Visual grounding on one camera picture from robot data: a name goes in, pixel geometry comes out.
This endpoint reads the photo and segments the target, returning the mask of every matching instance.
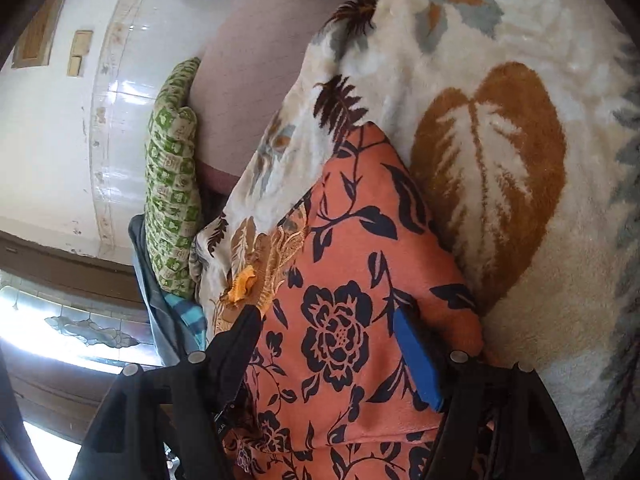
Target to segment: orange floral fabric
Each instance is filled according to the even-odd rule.
[[[477,355],[471,294],[375,124],[346,136],[300,205],[308,234],[266,315],[246,420],[226,450],[256,478],[417,480],[441,417],[415,391],[393,312],[416,308],[452,349]]]

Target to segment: brown leaf pattern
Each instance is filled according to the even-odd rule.
[[[254,252],[254,243],[255,222],[254,217],[249,216],[242,220],[231,238],[231,275],[234,278],[246,267]]]
[[[373,28],[373,15],[376,12],[377,0],[350,0],[336,9],[322,26],[344,22],[346,39],[361,36]]]
[[[565,183],[562,127],[539,76],[508,62],[425,113],[411,172],[483,314],[529,267]]]
[[[232,303],[226,300],[226,295],[239,271],[237,274],[230,271],[227,275],[227,287],[220,297],[221,309],[214,321],[215,334],[231,329],[246,304],[254,304],[263,315],[267,313],[276,292],[284,282],[284,268],[302,248],[307,230],[307,214],[303,203],[293,209],[286,222],[277,225],[269,235],[260,233],[255,236],[253,218],[247,218],[241,223],[232,238],[232,254],[238,261],[237,267],[240,270],[248,265],[253,267],[255,281],[247,297]]]
[[[214,256],[214,250],[216,249],[216,245],[218,245],[222,238],[225,237],[226,228],[229,223],[226,221],[226,215],[224,212],[220,213],[218,217],[218,222],[216,223],[216,227],[213,229],[213,232],[209,239],[207,240],[207,251],[211,256]]]
[[[333,134],[334,153],[340,148],[345,135],[353,130],[356,123],[369,111],[368,108],[355,108],[361,97],[351,95],[355,86],[347,84],[349,77],[342,74],[334,76],[326,83],[318,83],[322,87],[314,106],[314,117],[320,117],[320,127],[329,126]]]

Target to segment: fluffy blanket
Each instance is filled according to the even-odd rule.
[[[588,476],[612,478],[640,438],[639,67],[602,0],[340,7],[196,238],[208,337],[242,270],[241,223],[269,233],[346,132],[372,121],[477,298],[490,351],[536,366]]]

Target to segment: pillow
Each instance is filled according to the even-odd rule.
[[[178,64],[162,86],[149,121],[146,146],[146,248],[160,288],[191,298],[189,252],[202,227],[193,158],[197,120],[185,107],[200,60]]]
[[[202,182],[229,194],[296,82],[306,48],[346,0],[235,0],[189,94]]]

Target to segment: gray cloth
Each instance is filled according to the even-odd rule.
[[[164,366],[173,366],[186,355],[199,350],[200,347],[193,333],[164,300],[146,251],[144,215],[136,215],[131,219],[129,237],[134,248],[133,266],[136,270],[140,294],[149,312],[156,350]]]

